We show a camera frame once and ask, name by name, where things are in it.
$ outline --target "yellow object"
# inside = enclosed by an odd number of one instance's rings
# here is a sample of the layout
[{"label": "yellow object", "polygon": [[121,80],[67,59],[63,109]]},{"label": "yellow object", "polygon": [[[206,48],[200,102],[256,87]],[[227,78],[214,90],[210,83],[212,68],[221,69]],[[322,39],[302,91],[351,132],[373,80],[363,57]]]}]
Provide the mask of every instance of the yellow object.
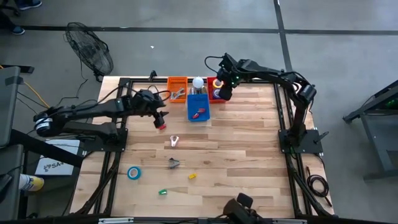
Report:
[{"label": "yellow object", "polygon": [[30,90],[32,90],[32,91],[36,94],[36,96],[39,98],[39,100],[40,100],[42,103],[44,103],[44,105],[45,105],[47,108],[50,108],[50,106],[43,100],[43,98],[40,96],[40,94],[37,93],[36,90],[33,89],[33,87],[31,87],[31,86],[29,85],[29,83],[27,83],[27,82],[24,82],[24,83],[30,88]]},{"label": "yellow object", "polygon": [[213,87],[214,88],[221,88],[223,86],[223,81],[219,81],[218,79],[213,80]]},{"label": "yellow object", "polygon": [[44,185],[44,179],[32,175],[19,175],[19,190],[38,191]]},{"label": "yellow object", "polygon": [[189,179],[194,179],[197,176],[197,173],[193,173],[188,176]]}]

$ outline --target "electric fan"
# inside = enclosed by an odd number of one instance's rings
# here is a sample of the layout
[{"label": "electric fan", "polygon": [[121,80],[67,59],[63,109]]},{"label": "electric fan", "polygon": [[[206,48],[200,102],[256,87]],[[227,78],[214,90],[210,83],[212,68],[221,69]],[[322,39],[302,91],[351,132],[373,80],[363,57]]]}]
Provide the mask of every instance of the electric fan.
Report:
[{"label": "electric fan", "polygon": [[99,77],[109,75],[113,70],[108,45],[79,22],[68,23],[65,35],[80,60],[94,72],[95,79],[102,82]]}]

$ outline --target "concrete floor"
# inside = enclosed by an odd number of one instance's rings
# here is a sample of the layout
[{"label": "concrete floor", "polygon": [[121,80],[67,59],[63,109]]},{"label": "concrete floor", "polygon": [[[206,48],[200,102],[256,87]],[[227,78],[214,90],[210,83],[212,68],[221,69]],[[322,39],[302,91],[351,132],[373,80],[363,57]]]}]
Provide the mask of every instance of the concrete floor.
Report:
[{"label": "concrete floor", "polygon": [[[286,29],[398,29],[395,0],[279,2]],[[36,26],[65,26],[67,22],[79,21],[88,26],[115,27],[278,28],[272,0],[44,0],[41,8],[23,12],[22,17],[14,20]],[[151,70],[159,75],[211,75],[203,59],[224,52],[272,68],[285,67],[279,34],[97,32],[97,35],[109,45],[115,64],[111,75],[149,75]],[[322,143],[336,214],[397,222],[397,179],[363,181],[363,175],[379,170],[379,161],[362,124],[355,121],[347,125],[341,119],[397,79],[397,37],[288,35],[287,43],[293,68],[317,86],[312,109],[314,122],[321,132],[330,131]],[[73,96],[81,83],[79,59],[64,42],[63,32],[28,30],[25,35],[15,37],[0,31],[0,62],[34,66],[35,72],[24,78],[51,105],[63,96]],[[216,61],[210,63],[214,67],[216,64]],[[65,103],[97,98],[100,84],[85,66],[83,75],[90,80],[80,99]],[[24,86],[20,91],[34,97]],[[18,103],[14,128],[30,131],[33,115]],[[60,215],[70,191],[70,187],[64,187],[42,193],[30,209],[41,217]],[[55,197],[59,206],[50,207],[47,202]]]}]

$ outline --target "plastic bin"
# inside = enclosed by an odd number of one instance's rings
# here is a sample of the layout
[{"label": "plastic bin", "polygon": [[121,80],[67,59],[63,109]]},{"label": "plastic bin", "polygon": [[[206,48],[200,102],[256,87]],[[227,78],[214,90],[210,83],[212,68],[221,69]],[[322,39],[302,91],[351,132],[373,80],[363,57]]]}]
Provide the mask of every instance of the plastic bin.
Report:
[{"label": "plastic bin", "polygon": [[[207,94],[189,94],[187,96],[188,119],[192,122],[207,121],[210,119],[210,104]],[[199,114],[199,117],[193,119],[200,108],[205,109],[204,113]]]},{"label": "plastic bin", "polygon": [[185,103],[188,92],[188,77],[168,77],[167,78],[167,90],[170,92],[178,92],[180,88],[184,88],[185,94],[180,96],[178,99],[169,99],[171,103]]},{"label": "plastic bin", "polygon": [[207,91],[209,95],[209,101],[210,103],[225,103],[225,100],[223,99],[213,99],[213,80],[215,80],[216,77],[207,77]]}]

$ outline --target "clamp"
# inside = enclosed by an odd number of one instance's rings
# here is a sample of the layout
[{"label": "clamp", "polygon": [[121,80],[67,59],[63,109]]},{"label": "clamp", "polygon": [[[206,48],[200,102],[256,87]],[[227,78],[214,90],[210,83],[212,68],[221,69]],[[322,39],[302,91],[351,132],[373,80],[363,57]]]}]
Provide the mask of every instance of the clamp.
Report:
[{"label": "clamp", "polygon": [[169,169],[174,169],[179,165],[180,165],[180,161],[173,159],[173,158],[169,159]]},{"label": "clamp", "polygon": [[183,95],[185,95],[185,89],[181,87],[178,92],[172,92],[170,99],[176,100],[177,98],[180,98]]},{"label": "clamp", "polygon": [[175,147],[177,145],[177,142],[180,138],[178,136],[170,136],[170,142],[172,147]]}]

